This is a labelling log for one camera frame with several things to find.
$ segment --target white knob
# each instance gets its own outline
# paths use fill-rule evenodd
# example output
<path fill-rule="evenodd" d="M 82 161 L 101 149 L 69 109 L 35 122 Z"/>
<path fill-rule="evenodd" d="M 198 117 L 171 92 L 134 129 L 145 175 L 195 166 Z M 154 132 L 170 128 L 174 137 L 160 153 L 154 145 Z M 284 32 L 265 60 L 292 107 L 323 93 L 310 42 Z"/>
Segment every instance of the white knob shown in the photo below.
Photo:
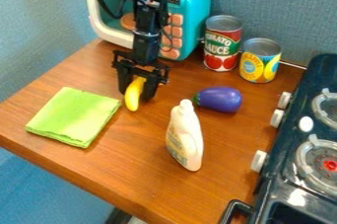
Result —
<path fill-rule="evenodd" d="M 308 133 L 313 128 L 313 120 L 309 116 L 304 116 L 300 119 L 299 129 L 302 132 Z"/>
<path fill-rule="evenodd" d="M 288 92 L 283 92 L 281 95 L 281 98 L 279 100 L 279 104 L 277 105 L 277 107 L 281 110 L 284 110 L 287 108 L 287 105 L 290 101 L 292 94 L 288 93 Z"/>
<path fill-rule="evenodd" d="M 270 119 L 270 125 L 278 128 L 280 126 L 284 113 L 285 112 L 282 110 L 274 110 L 272 118 Z"/>
<path fill-rule="evenodd" d="M 259 173 L 263 167 L 264 161 L 266 160 L 267 153 L 261 150 L 256 151 L 255 156 L 251 162 L 250 170 Z"/>

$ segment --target orange button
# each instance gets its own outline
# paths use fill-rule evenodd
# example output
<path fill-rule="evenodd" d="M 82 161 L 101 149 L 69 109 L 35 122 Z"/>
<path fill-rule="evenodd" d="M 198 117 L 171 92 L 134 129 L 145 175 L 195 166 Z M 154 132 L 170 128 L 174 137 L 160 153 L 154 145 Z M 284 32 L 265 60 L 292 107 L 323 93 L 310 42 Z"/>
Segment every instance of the orange button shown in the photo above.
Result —
<path fill-rule="evenodd" d="M 176 48 L 182 47 L 182 39 L 181 38 L 173 38 L 172 39 L 172 45 Z"/>
<path fill-rule="evenodd" d="M 170 59 L 177 59 L 180 56 L 180 52 L 177 49 L 169 49 L 169 47 L 164 46 L 161 49 L 161 55 Z"/>
<path fill-rule="evenodd" d="M 165 26 L 164 30 L 166 33 L 168 33 L 168 35 L 170 35 L 172 33 L 172 26 Z"/>
<path fill-rule="evenodd" d="M 174 37 L 182 37 L 182 28 L 173 27 L 172 28 L 172 34 L 173 34 Z"/>
<path fill-rule="evenodd" d="M 170 45 L 170 40 L 166 36 L 162 36 L 162 44 Z"/>
<path fill-rule="evenodd" d="M 169 54 L 169 57 L 170 57 L 170 58 L 172 58 L 172 59 L 177 59 L 177 58 L 179 58 L 179 56 L 180 56 L 179 50 L 173 48 L 173 49 L 170 51 L 170 54 Z"/>
<path fill-rule="evenodd" d="M 177 26 L 181 26 L 183 24 L 183 16 L 182 15 L 172 15 L 172 23 Z"/>
<path fill-rule="evenodd" d="M 163 47 L 161 48 L 161 55 L 162 55 L 163 57 L 169 57 L 169 54 L 170 54 L 169 47 L 163 46 Z"/>

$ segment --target toy stove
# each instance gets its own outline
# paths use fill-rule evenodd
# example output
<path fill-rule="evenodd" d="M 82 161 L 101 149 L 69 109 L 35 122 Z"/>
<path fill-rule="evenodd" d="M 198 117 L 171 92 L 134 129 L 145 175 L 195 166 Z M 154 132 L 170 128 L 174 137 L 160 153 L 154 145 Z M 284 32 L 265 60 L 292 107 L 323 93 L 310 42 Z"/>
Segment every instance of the toy stove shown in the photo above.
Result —
<path fill-rule="evenodd" d="M 337 223 L 337 54 L 313 58 L 278 107 L 275 144 L 251 164 L 260 173 L 254 206 L 232 200 L 220 223 L 236 211 L 247 223 Z"/>

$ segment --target white bottle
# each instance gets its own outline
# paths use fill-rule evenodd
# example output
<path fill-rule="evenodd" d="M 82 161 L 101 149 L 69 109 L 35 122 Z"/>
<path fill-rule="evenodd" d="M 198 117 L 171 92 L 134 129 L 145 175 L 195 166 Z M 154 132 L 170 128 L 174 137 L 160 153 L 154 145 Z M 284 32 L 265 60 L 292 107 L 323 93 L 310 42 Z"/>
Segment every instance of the white bottle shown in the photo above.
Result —
<path fill-rule="evenodd" d="M 184 168 L 196 172 L 201 168 L 204 143 L 200 122 L 189 100 L 172 109 L 167 131 L 167 147 Z"/>

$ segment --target green cloth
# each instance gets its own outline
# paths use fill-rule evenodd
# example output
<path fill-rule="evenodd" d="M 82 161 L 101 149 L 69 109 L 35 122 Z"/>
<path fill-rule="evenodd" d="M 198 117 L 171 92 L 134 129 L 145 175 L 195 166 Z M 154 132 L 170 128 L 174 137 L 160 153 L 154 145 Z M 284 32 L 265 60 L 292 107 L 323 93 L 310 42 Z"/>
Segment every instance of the green cloth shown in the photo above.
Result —
<path fill-rule="evenodd" d="M 64 87 L 26 125 L 26 131 L 87 148 L 120 101 Z"/>

